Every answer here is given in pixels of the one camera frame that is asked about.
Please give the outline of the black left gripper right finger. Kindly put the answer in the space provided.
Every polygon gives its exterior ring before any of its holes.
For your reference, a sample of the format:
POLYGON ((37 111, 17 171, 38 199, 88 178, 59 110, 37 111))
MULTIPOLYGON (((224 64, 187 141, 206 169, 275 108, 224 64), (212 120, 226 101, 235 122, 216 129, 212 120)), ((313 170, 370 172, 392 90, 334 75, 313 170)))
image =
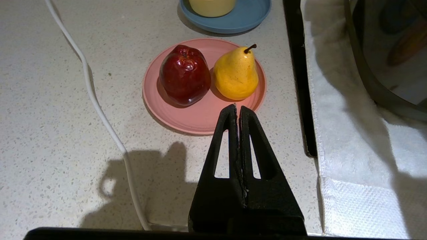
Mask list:
POLYGON ((257 115, 240 111, 244 220, 261 234, 307 235, 305 219, 257 115))

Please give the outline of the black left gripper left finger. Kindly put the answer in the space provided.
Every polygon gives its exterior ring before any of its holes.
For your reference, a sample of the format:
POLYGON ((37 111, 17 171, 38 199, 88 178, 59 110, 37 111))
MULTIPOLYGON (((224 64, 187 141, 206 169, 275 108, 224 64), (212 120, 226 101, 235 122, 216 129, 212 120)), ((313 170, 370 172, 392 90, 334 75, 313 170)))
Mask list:
POLYGON ((242 162, 239 149, 237 108, 220 111, 188 214, 188 230, 199 233, 227 233, 230 220, 244 207, 242 162), (215 177, 224 131, 228 131, 229 178, 215 177))

